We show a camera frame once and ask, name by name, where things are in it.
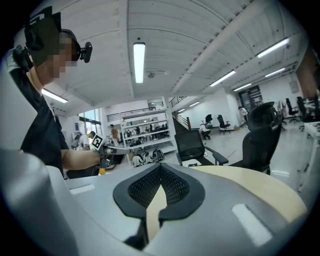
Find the floor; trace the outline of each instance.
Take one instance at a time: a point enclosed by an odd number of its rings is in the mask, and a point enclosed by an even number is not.
[[[303,170],[306,166],[313,143],[313,140],[310,137],[307,140],[305,149],[302,148],[304,133],[299,130],[300,125],[300,122],[284,125],[285,130],[281,132],[277,148],[270,163],[271,176],[284,182],[295,191],[297,191],[302,177],[298,170]],[[233,164],[242,159],[242,142],[248,132],[249,130],[245,126],[240,130],[232,131],[231,133],[219,134],[219,132],[215,132],[211,135],[210,140],[204,140],[203,142],[208,147],[226,157],[229,160],[229,164]],[[179,164],[176,153],[167,153],[165,157],[166,159],[164,162]],[[214,163],[212,155],[208,154],[207,159]],[[113,171],[128,168],[130,168],[130,166],[125,158]],[[320,171],[312,170],[302,192],[297,192],[308,209],[312,207],[314,200],[316,199],[319,186]]]

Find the staircase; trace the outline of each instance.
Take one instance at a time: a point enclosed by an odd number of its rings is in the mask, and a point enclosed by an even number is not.
[[[176,134],[187,132],[188,129],[185,128],[181,123],[179,123],[176,119],[173,118],[174,129]]]

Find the fluorescent light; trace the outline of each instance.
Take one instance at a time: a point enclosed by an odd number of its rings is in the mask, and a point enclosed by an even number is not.
[[[261,58],[269,53],[271,53],[272,51],[274,51],[275,49],[278,49],[281,46],[286,45],[287,43],[289,43],[289,38],[286,38],[278,43],[276,43],[274,46],[269,47],[268,49],[264,50],[263,52],[258,54],[258,58]]]
[[[146,45],[144,42],[133,44],[134,76],[137,84],[144,82],[145,51]]]
[[[193,103],[192,105],[190,105],[189,107],[192,107],[194,105],[197,105],[198,103],[200,103],[200,101],[196,102],[196,103]]]
[[[62,103],[67,103],[68,102],[66,99],[61,98],[60,96],[58,96],[58,95],[56,95],[56,94],[54,94],[54,93],[52,93],[52,92],[50,92],[50,91],[48,91],[46,89],[42,89],[41,92],[42,92],[43,95],[46,95],[46,96],[48,96],[48,97],[50,97],[52,99],[55,99],[56,101],[59,101],[59,102],[62,102]]]
[[[226,74],[225,76],[221,77],[219,80],[215,81],[213,84],[211,84],[210,86],[213,87],[217,84],[219,84],[220,82],[222,82],[223,80],[227,79],[228,77],[232,76],[233,74],[235,74],[236,71],[232,70],[230,73]]]
[[[248,86],[250,86],[250,85],[252,85],[252,83],[248,83],[248,84],[246,84],[246,85],[244,85],[244,86],[242,86],[242,87],[240,87],[240,88],[238,88],[238,89],[235,89],[235,90],[233,90],[233,91],[234,91],[234,92],[239,91],[239,90],[241,90],[241,89],[243,89],[243,88],[245,88],[245,87],[248,87]]]
[[[270,74],[267,74],[265,77],[267,78],[267,77],[270,77],[270,76],[272,76],[272,75],[274,75],[274,74],[277,74],[277,73],[279,73],[279,72],[282,72],[282,71],[284,71],[286,68],[285,67],[283,67],[283,68],[281,68],[281,69],[279,69],[279,70],[277,70],[277,71],[274,71],[274,72],[272,72],[272,73],[270,73]]]

